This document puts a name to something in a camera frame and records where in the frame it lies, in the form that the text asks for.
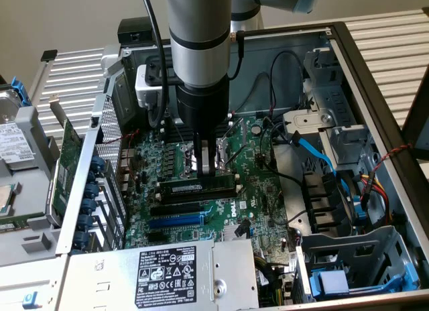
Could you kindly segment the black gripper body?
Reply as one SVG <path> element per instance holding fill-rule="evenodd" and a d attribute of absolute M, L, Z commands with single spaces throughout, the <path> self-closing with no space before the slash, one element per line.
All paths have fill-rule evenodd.
<path fill-rule="evenodd" d="M 176 86 L 178 114 L 181 120 L 199 134 L 211 133 L 225 119 L 229 110 L 229 79 L 195 88 Z"/>

